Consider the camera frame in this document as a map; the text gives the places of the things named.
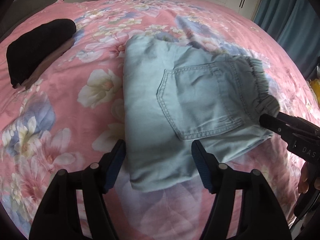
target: back pocket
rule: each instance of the back pocket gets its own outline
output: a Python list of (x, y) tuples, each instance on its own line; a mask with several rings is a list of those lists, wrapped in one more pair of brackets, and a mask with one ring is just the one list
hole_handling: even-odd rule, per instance
[(244, 124), (236, 115), (236, 93), (215, 63), (165, 70), (159, 105), (180, 140), (222, 134)]

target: screw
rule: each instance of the screw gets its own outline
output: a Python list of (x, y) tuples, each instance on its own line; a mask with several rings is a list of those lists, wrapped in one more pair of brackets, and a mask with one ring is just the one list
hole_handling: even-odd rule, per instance
[(252, 173), (256, 176), (259, 176), (261, 174), (261, 171), (257, 170), (257, 169), (254, 169), (252, 170)]
[(90, 168), (93, 170), (99, 168), (99, 163), (91, 163)]
[(226, 170), (228, 168), (228, 165), (226, 165), (225, 163), (219, 163), (218, 167), (221, 170)]
[(58, 175), (62, 176), (66, 173), (66, 170), (58, 170)]

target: floral pattern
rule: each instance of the floral pattern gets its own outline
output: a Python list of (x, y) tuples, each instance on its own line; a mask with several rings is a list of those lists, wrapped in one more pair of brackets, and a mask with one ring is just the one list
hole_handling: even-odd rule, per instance
[(80, 90), (78, 102), (84, 107), (95, 108), (109, 102), (121, 88), (122, 81), (110, 69), (108, 74), (102, 69), (95, 69), (90, 74), (87, 84)]
[[(6, 48), (57, 18), (75, 21), (75, 44), (29, 90), (12, 89)], [(257, 25), (227, 8), (197, 0), (59, 0), (0, 44), (0, 201), (25, 236), (59, 169), (82, 170), (125, 138), (123, 63), (125, 44), (135, 34), (258, 58), (281, 111), (319, 124), (317, 102), (294, 63)], [(228, 164), (241, 171), (261, 170), (291, 223), (303, 163), (274, 136)], [(214, 200), (199, 177), (142, 193), (132, 189), (127, 165), (104, 196), (119, 238), (199, 239)], [(90, 236), (81, 192), (77, 200), (82, 230)], [(236, 233), (240, 208), (236, 193), (228, 237)]]

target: light blue jeans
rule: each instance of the light blue jeans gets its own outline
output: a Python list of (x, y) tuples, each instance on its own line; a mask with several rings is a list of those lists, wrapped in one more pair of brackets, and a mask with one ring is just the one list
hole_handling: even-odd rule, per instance
[(124, 107), (131, 184), (144, 192), (198, 175), (193, 140), (230, 161), (272, 135), (259, 117), (279, 111), (259, 60), (147, 36), (126, 44)]

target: yellow object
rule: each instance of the yellow object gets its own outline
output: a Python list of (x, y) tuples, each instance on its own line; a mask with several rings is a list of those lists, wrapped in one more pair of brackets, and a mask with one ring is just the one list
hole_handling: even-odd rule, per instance
[(320, 105), (320, 79), (315, 79), (310, 82), (310, 86), (316, 94), (318, 105)]

